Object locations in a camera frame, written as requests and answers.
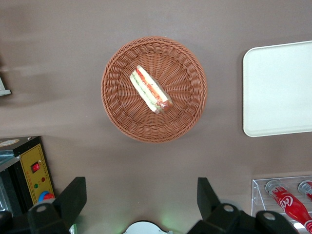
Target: coca-cola bottle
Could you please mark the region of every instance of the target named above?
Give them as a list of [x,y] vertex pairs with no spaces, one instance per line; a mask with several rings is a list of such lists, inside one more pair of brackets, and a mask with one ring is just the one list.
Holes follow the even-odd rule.
[[301,223],[312,234],[312,218],[306,207],[277,180],[271,180],[265,190],[290,217]]

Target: white tray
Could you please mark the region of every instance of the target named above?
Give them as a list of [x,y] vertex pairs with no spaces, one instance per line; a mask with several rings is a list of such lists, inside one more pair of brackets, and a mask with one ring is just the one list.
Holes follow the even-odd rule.
[[312,41],[257,47],[243,59],[243,125],[250,137],[312,131]]

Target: red button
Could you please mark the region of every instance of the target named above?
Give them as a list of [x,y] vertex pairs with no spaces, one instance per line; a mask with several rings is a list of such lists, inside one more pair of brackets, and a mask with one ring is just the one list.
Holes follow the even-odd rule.
[[34,163],[32,166],[31,166],[31,171],[33,172],[33,173],[35,173],[37,170],[39,170],[40,169],[40,166],[39,166],[39,163],[38,162],[36,162],[36,163]]
[[43,197],[43,200],[48,200],[48,199],[51,199],[51,198],[54,198],[54,195],[53,195],[53,194],[46,194],[46,195]]

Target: sandwich wrapper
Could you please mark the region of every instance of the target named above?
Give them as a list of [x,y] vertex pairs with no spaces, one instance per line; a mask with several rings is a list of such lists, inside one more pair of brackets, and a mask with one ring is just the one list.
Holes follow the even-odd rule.
[[138,94],[154,113],[164,113],[173,106],[169,95],[140,65],[131,73],[130,81]]

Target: wicker basket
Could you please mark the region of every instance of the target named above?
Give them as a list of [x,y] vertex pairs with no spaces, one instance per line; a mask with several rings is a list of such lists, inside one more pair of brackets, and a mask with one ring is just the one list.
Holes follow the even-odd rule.
[[[141,65],[171,97],[164,114],[152,112],[129,75]],[[189,131],[203,113],[206,77],[193,53],[164,37],[145,37],[122,46],[106,65],[102,101],[107,115],[124,134],[144,142],[166,142]]]

